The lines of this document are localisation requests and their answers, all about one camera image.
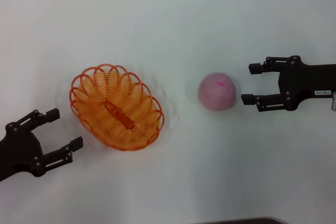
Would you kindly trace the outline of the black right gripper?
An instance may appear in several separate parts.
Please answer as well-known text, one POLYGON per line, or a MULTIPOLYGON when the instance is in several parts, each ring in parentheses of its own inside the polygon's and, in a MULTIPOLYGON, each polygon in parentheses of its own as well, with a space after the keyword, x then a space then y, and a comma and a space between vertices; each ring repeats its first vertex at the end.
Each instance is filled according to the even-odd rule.
POLYGON ((262 63, 249 64, 250 74, 280 72, 280 94, 242 94, 244 105, 256 105, 259 112, 294 111, 307 99, 331 98, 335 110, 335 64, 307 65, 300 56, 266 57, 262 63))

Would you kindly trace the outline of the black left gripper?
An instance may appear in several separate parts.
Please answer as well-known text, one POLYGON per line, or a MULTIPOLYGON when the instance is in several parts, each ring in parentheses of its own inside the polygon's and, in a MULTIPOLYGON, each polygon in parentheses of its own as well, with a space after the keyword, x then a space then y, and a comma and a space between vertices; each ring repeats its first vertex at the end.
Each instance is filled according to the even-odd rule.
POLYGON ((6 125, 6 135, 1 140, 1 181, 20 172, 40 177, 52 169, 72 163, 73 152, 83 147, 81 136, 58 150, 43 154, 40 142, 31 132, 58 119, 60 113, 57 108, 45 114, 34 110, 6 125))

